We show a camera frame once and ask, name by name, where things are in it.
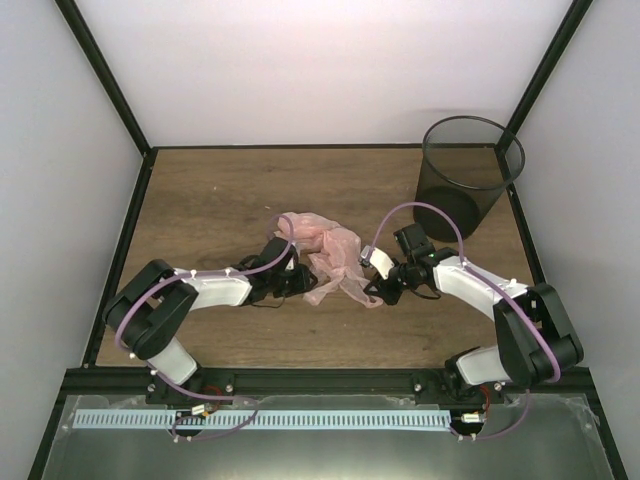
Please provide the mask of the black mesh trash bin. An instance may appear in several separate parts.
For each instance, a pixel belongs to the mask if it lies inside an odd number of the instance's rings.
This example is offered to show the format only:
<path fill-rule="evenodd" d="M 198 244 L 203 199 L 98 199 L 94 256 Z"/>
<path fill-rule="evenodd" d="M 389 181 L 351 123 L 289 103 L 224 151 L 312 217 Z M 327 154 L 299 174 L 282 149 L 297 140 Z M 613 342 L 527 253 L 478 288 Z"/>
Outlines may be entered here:
<path fill-rule="evenodd" d="M 415 201 L 444 214 L 414 206 L 414 220 L 437 241 L 469 238 L 525 162 L 518 137 L 493 120 L 455 115 L 435 122 L 423 137 Z"/>

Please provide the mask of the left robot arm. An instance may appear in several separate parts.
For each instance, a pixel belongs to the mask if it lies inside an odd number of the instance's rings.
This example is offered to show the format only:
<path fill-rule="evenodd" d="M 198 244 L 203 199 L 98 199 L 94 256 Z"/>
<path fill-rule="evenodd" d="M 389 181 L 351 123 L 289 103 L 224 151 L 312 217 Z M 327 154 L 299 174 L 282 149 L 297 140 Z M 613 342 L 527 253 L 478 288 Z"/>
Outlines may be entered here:
<path fill-rule="evenodd" d="M 117 346 L 144 361 L 181 403 L 204 397 L 202 367 L 177 338 L 195 310 L 212 307 L 259 307 L 271 296 L 284 300 L 311 292 L 316 275 L 287 240 L 270 239 L 257 255 L 222 270 L 174 269 L 150 261 L 107 302 L 102 321 Z"/>

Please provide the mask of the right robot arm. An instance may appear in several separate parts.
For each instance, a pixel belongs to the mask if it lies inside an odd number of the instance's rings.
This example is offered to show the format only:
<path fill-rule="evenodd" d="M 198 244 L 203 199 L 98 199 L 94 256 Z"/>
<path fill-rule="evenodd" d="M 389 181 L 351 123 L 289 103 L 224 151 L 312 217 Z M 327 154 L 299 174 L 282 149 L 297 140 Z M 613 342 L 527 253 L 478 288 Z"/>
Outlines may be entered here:
<path fill-rule="evenodd" d="M 366 295 L 395 305 L 403 293 L 418 295 L 425 286 L 427 299 L 454 297 L 494 324 L 495 345 L 474 347 L 446 361 L 444 389 L 451 400 L 468 402 L 489 383 L 530 388 L 556 382 L 583 361 L 582 343 L 551 285 L 528 286 L 478 268 L 452 248 L 436 248 L 417 223 L 396 231 L 394 238 L 404 261 L 370 245 L 361 251 L 362 266 L 375 271 Z"/>

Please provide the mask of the pink plastic trash bag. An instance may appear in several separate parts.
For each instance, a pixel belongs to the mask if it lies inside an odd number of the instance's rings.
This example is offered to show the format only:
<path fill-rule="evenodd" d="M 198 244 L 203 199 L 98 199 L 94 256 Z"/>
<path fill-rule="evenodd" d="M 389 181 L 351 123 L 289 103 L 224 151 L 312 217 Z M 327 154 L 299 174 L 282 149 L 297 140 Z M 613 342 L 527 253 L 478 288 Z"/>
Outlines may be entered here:
<path fill-rule="evenodd" d="M 318 306 L 327 295 L 343 291 L 368 309 L 383 305 L 377 297 L 364 292 L 369 281 L 360 265 L 361 238 L 336 221 L 315 213 L 287 212 L 272 217 L 267 227 L 269 236 L 285 240 L 293 234 L 297 252 L 306 256 L 318 284 L 303 295 L 312 306 Z"/>

